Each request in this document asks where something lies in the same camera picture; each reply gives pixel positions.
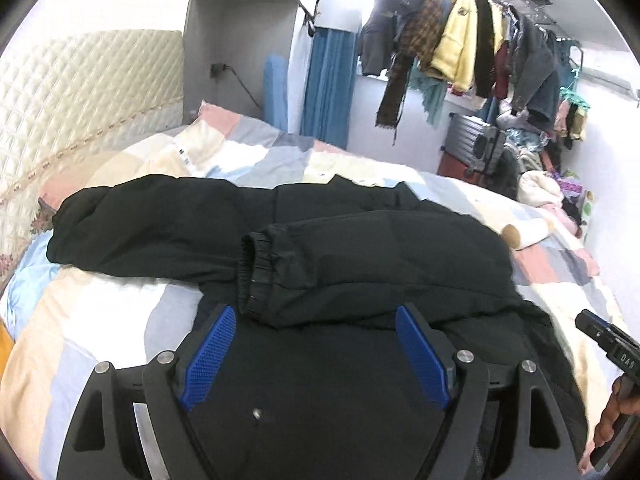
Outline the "person right hand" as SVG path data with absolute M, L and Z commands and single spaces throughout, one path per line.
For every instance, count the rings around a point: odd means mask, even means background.
M 597 448 L 600 448 L 614 436 L 614 422 L 620 415 L 639 415 L 640 400 L 638 396 L 628 396 L 623 399 L 620 396 L 623 377 L 619 377 L 613 382 L 612 393 L 608 399 L 605 409 L 601 413 L 600 422 L 594 430 L 593 441 Z

